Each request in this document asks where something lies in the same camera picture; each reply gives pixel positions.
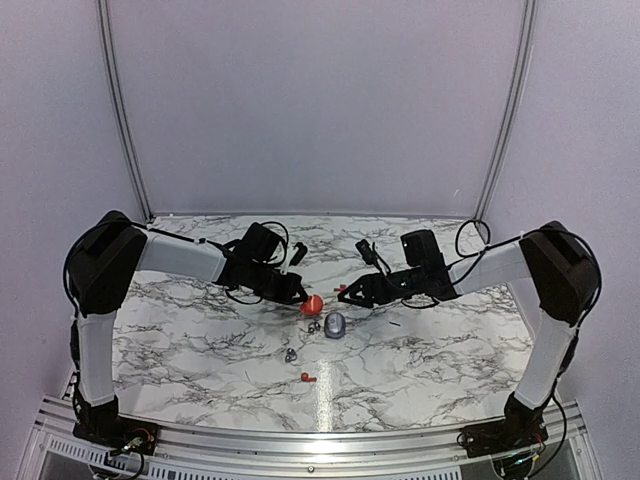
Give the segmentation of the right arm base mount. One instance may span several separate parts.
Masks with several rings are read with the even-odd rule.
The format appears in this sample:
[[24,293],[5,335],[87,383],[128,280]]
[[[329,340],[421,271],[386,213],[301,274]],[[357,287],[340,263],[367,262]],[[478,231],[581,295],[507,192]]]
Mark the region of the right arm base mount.
[[543,412],[551,397],[529,408],[511,393],[501,419],[463,427],[456,439],[469,458],[493,455],[540,444],[548,439]]

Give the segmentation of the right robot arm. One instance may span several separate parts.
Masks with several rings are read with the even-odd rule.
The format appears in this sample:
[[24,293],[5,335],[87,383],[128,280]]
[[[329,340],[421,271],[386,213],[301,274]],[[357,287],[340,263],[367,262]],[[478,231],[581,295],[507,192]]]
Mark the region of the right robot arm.
[[342,303],[372,309],[421,295],[431,304],[513,280],[530,279],[535,287],[540,321],[524,374],[510,395],[495,430],[506,448],[529,437],[569,367],[579,330],[602,289],[599,264],[589,245],[560,222],[486,245],[454,263],[444,260],[435,234],[427,229],[401,238],[407,269],[392,272],[374,246],[365,240],[356,248],[376,272],[361,276],[337,296]]

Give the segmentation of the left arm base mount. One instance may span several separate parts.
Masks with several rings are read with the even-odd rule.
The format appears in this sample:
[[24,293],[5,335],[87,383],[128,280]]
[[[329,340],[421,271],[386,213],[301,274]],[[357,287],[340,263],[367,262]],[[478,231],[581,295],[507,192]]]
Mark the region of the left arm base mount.
[[76,438],[109,447],[117,454],[131,450],[143,455],[154,453],[159,425],[121,416],[117,396],[102,405],[94,406],[79,391],[75,391],[72,407],[76,417],[73,428]]

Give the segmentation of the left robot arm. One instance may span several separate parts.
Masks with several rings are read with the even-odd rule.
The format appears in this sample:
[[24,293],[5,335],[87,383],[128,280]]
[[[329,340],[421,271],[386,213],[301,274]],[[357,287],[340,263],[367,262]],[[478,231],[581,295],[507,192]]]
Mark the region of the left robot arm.
[[275,259],[286,238],[253,223],[242,238],[220,244],[189,238],[108,212],[69,249],[62,280],[73,308],[70,351],[77,374],[73,402],[78,423],[106,445],[125,438],[126,423],[112,377],[113,329],[135,273],[176,275],[250,290],[259,300],[298,305],[309,298],[300,275]]

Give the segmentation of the red earbud charging case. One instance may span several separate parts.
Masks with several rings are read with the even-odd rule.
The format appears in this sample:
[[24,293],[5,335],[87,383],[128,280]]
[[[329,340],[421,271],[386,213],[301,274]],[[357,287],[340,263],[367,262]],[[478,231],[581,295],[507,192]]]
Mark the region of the red earbud charging case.
[[303,315],[315,316],[321,313],[324,308],[324,300],[320,295],[311,295],[306,302],[300,306]]

